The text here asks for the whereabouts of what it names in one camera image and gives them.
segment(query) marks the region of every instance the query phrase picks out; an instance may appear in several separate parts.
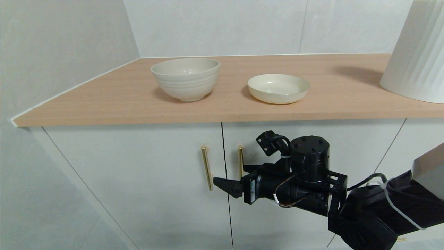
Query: cream-colored plate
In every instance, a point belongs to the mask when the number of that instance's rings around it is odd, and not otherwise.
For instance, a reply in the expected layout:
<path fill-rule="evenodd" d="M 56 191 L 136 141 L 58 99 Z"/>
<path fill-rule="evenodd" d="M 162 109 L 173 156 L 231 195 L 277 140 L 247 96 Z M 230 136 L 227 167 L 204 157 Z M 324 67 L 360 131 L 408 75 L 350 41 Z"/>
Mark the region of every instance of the cream-colored plate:
<path fill-rule="evenodd" d="M 248 80 L 251 95 L 272 104 L 294 103 L 306 95 L 310 83 L 306 80 L 284 74 L 266 74 Z"/>

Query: bowl rim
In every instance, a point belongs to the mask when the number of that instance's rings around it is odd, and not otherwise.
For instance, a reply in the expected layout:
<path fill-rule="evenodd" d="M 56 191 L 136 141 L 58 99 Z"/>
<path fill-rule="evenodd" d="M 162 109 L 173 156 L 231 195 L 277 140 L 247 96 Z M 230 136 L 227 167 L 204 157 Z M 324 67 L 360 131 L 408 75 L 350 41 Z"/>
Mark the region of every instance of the bowl rim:
<path fill-rule="evenodd" d="M 159 66 L 159 65 L 161 65 L 161 64 L 165 64 L 165 63 L 172 62 L 172 61 L 189 60 L 189 59 L 200 59 L 200 60 L 201 60 L 201 59 L 204 59 L 204 60 L 211 60 L 211 61 L 215 61 L 215 62 L 217 62 L 217 65 L 214 66 L 214 67 L 212 67 L 212 68 L 206 69 L 206 70 L 204 70 L 204 71 L 199 71 L 199 72 L 192 73 L 192 74 L 177 74 L 177 75 L 174 75 L 174 74 L 162 74 L 162 73 L 158 73 L 158 72 L 156 72 L 156 71 L 153 70 L 154 67 Z M 210 71 L 210 70 L 213 70 L 213 69 L 219 67 L 220 64 L 221 64 L 220 61 L 218 61 L 218 60 L 216 60 L 216 59 L 212 59 L 212 58 L 204 58 L 204 57 L 185 57 L 185 58 L 178 58 L 178 59 L 166 60 L 166 61 L 163 61 L 163 62 L 156 63 L 155 65 L 151 66 L 151 69 L 150 69 L 150 70 L 151 70 L 151 72 L 152 72 L 153 74 L 157 74 L 157 75 L 160 75 L 160 76 L 192 76 L 192 75 L 195 75 L 195 74 L 201 74 L 201 73 L 205 73 L 205 72 L 208 72 L 208 71 Z"/>
<path fill-rule="evenodd" d="M 290 76 L 290 77 L 295 77 L 295 78 L 300 79 L 300 80 L 302 80 L 303 82 L 305 82 L 305 83 L 307 84 L 307 87 L 304 88 L 304 90 L 299 91 L 299 92 L 291 92 L 291 93 L 287 93 L 287 94 L 280 94 L 280 93 L 270 93 L 270 92 L 265 92 L 265 91 L 262 91 L 262 90 L 260 90 L 260 89 L 257 89 L 257 88 L 255 88 L 255 87 L 251 86 L 250 83 L 251 83 L 251 80 L 252 80 L 253 78 L 256 78 L 256 77 L 262 77 L 262 76 L 268 76 L 268 75 L 280 75 L 280 76 Z M 273 95 L 282 95 L 282 96 L 288 96 L 288 95 L 294 95 L 294 94 L 304 93 L 304 92 L 307 92 L 307 91 L 310 89 L 310 87 L 311 87 L 310 82 L 307 81 L 306 79 L 302 78 L 302 77 L 297 77 L 297 76 L 294 76 L 294 75 L 288 75 L 288 74 L 273 74 L 273 73 L 262 74 L 262 75 L 254 76 L 254 77 L 248 79 L 247 84 L 248 84 L 248 87 L 249 87 L 249 88 L 252 88 L 252 89 L 254 89 L 254 90 L 256 90 L 256 91 L 259 91 L 259 92 L 262 92 L 262 93 L 267 93 L 267 94 L 273 94 Z"/>

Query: deep bowl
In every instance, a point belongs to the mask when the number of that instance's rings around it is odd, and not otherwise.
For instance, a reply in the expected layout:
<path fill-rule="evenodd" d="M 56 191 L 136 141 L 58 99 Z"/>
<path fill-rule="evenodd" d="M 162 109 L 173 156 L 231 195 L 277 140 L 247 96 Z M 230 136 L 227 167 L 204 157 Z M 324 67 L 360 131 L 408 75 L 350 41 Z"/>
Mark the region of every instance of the deep bowl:
<path fill-rule="evenodd" d="M 151 67 L 160 88 L 181 101 L 197 101 L 216 85 L 220 62 L 210 58 L 168 60 Z"/>

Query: white cabinet door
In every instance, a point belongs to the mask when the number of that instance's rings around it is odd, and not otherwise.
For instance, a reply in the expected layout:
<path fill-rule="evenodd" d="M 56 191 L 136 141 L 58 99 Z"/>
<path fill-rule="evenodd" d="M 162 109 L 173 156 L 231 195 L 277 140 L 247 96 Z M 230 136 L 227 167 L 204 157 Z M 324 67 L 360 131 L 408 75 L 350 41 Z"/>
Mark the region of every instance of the white cabinet door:
<path fill-rule="evenodd" d="M 429 150 L 444 143 L 444 119 L 407 119 L 378 172 L 387 178 L 396 177 L 412 169 L 413 161 Z M 400 241 L 418 241 L 444 238 L 444 224 L 400 236 Z"/>
<path fill-rule="evenodd" d="M 220 123 L 46 127 L 86 185 L 140 250 L 231 249 Z"/>
<path fill-rule="evenodd" d="M 244 164 L 275 162 L 279 153 L 267 157 L 255 139 L 273 130 L 290 140 L 307 135 L 330 143 L 330 170 L 349 176 L 348 184 L 362 181 L 378 166 L 404 119 L 349 121 L 287 121 L 223 123 L 227 176 L 239 179 L 237 147 L 244 148 Z M 327 217 L 297 208 L 284 209 L 267 199 L 253 205 L 230 197 L 235 249 L 309 249 L 326 247 L 333 237 Z"/>

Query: white ceramic bowl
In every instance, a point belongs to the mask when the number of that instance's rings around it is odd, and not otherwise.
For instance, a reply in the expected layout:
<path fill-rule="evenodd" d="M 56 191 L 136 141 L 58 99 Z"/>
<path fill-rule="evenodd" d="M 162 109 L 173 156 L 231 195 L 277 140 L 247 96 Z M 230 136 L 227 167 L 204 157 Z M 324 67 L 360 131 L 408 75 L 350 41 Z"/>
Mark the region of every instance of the white ceramic bowl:
<path fill-rule="evenodd" d="M 168 60 L 151 67 L 161 89 L 181 101 L 197 101 L 216 85 L 220 63 L 210 58 Z"/>
<path fill-rule="evenodd" d="M 291 75 L 266 74 L 248 80 L 251 95 L 272 104 L 297 102 L 304 98 L 309 88 L 309 82 Z"/>

